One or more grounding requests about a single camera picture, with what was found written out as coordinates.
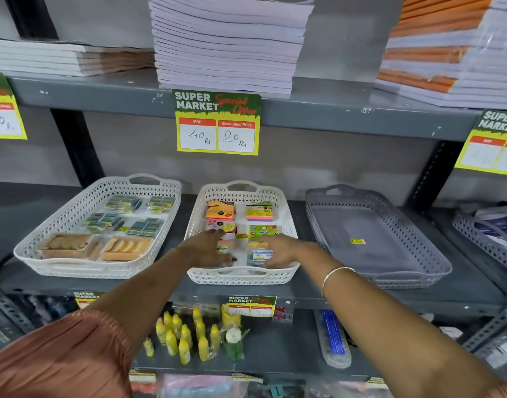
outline gray plastic basket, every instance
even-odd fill
[[[305,202],[323,248],[378,287],[429,287],[453,270],[445,256],[380,193],[340,184],[307,190]]]
[[[507,248],[483,234],[475,227],[475,223],[481,223],[491,228],[503,240],[507,241],[507,234],[498,227],[493,226],[489,222],[474,218],[466,212],[456,211],[453,227],[507,268]]]

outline pink sleeve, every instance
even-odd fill
[[[117,321],[77,311],[0,351],[0,397],[130,397],[130,349]]]
[[[482,398],[507,398],[507,383],[503,381],[497,387],[491,388]]]

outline silver bracelet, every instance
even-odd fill
[[[338,268],[335,268],[334,270],[332,270],[329,274],[327,274],[325,276],[325,278],[323,278],[323,282],[322,282],[322,297],[325,298],[325,296],[323,295],[323,288],[325,286],[325,283],[326,281],[329,279],[329,277],[334,274],[335,272],[337,272],[339,269],[349,269],[353,272],[356,272],[353,268],[350,268],[350,267],[338,267]]]

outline white plastic basket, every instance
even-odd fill
[[[157,180],[159,184],[148,185],[131,182],[132,179],[144,177]],[[178,180],[165,180],[153,174],[138,173],[128,177],[104,177],[80,192],[34,229],[14,248],[14,255],[41,275],[77,278],[130,278],[154,262],[180,206],[181,192],[182,186]],[[159,215],[166,217],[164,224],[144,255],[137,260],[115,263],[76,258],[41,259],[37,250],[42,241],[53,233],[74,231],[82,225],[90,214],[104,206],[105,202],[114,194],[127,194],[137,197],[156,195],[176,199],[169,214]]]
[[[255,191],[232,191],[233,185],[249,185]],[[280,233],[297,238],[296,228],[290,213],[289,205],[283,191],[276,187],[260,186],[251,181],[237,180],[227,184],[208,184],[200,190],[196,199],[195,207],[192,210],[189,226],[185,232],[185,239],[202,232],[207,226],[205,218],[207,203],[210,200],[232,201],[237,206],[237,233],[245,231],[248,224],[266,224],[263,222],[246,222],[246,219],[239,217],[241,208],[247,201],[271,201],[276,208],[274,210],[274,223],[278,225]],[[231,267],[225,268],[191,268],[187,274],[193,282],[210,285],[279,285],[290,281],[300,266],[294,262],[289,268],[267,269],[246,266],[246,239],[237,239],[236,243],[243,243],[242,250],[234,251],[237,261]]]

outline yellow glue bottle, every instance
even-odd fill
[[[200,360],[203,362],[210,358],[210,344],[205,335],[202,335],[198,340],[198,354],[200,354]]]
[[[211,326],[210,339],[211,347],[215,352],[217,352],[220,349],[220,332],[218,331],[216,324]]]
[[[182,319],[178,314],[172,316],[172,327],[174,328],[176,339],[180,339],[180,336],[182,336]]]
[[[200,341],[201,337],[206,336],[206,325],[202,320],[200,320],[196,322],[195,328],[196,328],[196,338],[198,341]]]
[[[200,307],[195,306],[192,310],[192,320],[196,324],[198,321],[202,320],[202,311]]]
[[[174,332],[170,329],[167,331],[167,350],[169,355],[174,356],[178,353],[178,342]]]
[[[187,327],[187,324],[182,326],[182,335],[180,336],[180,339],[185,339],[185,341],[189,344],[189,349],[192,348],[191,330]]]
[[[172,316],[169,314],[168,311],[165,312],[163,315],[163,325],[165,326],[165,331],[172,329],[174,330],[174,327],[172,326]]]
[[[189,342],[185,338],[180,339],[180,345],[178,346],[178,352],[180,353],[180,362],[186,365],[191,361],[191,352],[189,351]]]
[[[145,339],[143,346],[145,347],[145,353],[149,358],[154,356],[154,346],[152,345],[152,340],[150,338]]]
[[[163,346],[167,345],[167,328],[165,328],[161,317],[156,321],[156,335]]]

